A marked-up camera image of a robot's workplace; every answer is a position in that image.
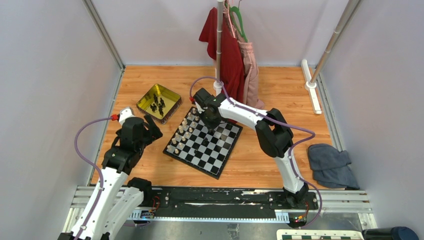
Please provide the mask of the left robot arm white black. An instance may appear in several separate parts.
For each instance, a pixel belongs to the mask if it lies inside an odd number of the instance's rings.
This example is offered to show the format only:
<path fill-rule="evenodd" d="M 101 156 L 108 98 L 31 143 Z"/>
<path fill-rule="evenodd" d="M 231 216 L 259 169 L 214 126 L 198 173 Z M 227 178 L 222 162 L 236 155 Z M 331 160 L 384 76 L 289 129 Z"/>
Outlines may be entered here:
<path fill-rule="evenodd" d="M 159 127 L 149 115 L 135 116 L 131 107 L 104 120 L 118 121 L 121 128 L 104 154 L 101 167 L 89 163 L 99 175 L 98 182 L 81 216 L 69 232 L 60 233 L 60 240 L 114 240 L 136 207 L 148 207 L 154 213 L 160 206 L 152 183 L 139 177 L 129 180 L 120 199 L 116 199 L 145 148 L 163 136 Z"/>

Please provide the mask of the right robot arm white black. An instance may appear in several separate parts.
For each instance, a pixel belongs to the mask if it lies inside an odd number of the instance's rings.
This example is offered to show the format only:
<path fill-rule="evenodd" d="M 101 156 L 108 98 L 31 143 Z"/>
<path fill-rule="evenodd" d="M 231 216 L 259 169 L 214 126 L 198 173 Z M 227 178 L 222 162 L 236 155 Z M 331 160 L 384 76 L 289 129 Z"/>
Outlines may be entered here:
<path fill-rule="evenodd" d="M 235 121 L 254 130 L 261 150 L 274 159 L 280 172 L 283 201 L 292 209 L 306 206 L 309 186 L 303 180 L 294 158 L 294 134 L 278 109 L 257 109 L 224 93 L 214 96 L 204 88 L 191 96 L 190 101 L 210 131 L 216 129 L 223 120 Z"/>

